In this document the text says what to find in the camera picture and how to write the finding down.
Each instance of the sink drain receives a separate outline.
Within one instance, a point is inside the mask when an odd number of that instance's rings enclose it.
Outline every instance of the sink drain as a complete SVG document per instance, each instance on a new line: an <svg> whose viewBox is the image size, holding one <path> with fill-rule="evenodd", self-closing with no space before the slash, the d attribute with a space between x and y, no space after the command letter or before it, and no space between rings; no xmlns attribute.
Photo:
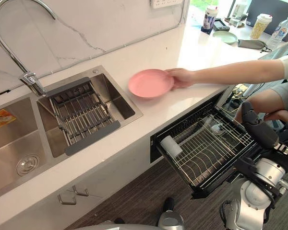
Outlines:
<svg viewBox="0 0 288 230"><path fill-rule="evenodd" d="M18 175L24 176L33 171L39 165L39 157L37 155L28 155L18 162L16 171Z"/></svg>

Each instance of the human hand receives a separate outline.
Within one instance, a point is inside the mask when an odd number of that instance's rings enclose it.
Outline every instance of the human hand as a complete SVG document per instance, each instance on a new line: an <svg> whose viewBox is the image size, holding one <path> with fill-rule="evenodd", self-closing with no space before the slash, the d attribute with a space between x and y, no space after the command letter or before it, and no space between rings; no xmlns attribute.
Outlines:
<svg viewBox="0 0 288 230"><path fill-rule="evenodd" d="M186 88L195 83L193 71L182 68L167 69L165 71L174 78L174 86L172 89Z"/></svg>
<svg viewBox="0 0 288 230"><path fill-rule="evenodd" d="M288 122L288 111L287 110L278 110L272 113L268 113L264 116L264 121L269 120L282 120Z"/></svg>

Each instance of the shorts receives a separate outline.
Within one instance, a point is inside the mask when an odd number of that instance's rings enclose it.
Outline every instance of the shorts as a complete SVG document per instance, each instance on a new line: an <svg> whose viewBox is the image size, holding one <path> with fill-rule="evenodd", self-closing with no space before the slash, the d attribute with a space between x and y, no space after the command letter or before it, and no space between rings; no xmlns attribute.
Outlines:
<svg viewBox="0 0 288 230"><path fill-rule="evenodd" d="M279 94L283 100L285 109L288 111L288 82L273 86L270 89Z"/></svg>

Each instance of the pink plate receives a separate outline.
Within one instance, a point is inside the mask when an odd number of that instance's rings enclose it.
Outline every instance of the pink plate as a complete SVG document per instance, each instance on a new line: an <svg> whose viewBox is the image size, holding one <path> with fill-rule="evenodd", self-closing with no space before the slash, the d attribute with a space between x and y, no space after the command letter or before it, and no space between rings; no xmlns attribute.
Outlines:
<svg viewBox="0 0 288 230"><path fill-rule="evenodd" d="M161 96L174 85L173 77L160 69L146 69L134 74L128 84L130 92L143 98Z"/></svg>

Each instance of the marble backsplash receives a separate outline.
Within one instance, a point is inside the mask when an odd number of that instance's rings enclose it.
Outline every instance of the marble backsplash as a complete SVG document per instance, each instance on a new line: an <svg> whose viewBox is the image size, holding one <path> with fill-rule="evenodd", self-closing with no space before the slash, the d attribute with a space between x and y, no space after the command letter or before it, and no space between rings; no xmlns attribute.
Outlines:
<svg viewBox="0 0 288 230"><path fill-rule="evenodd" d="M28 0L0 11L0 34L38 77L185 23L189 0L152 9L150 0L44 0L56 13ZM0 92L21 85L20 69L0 47Z"/></svg>

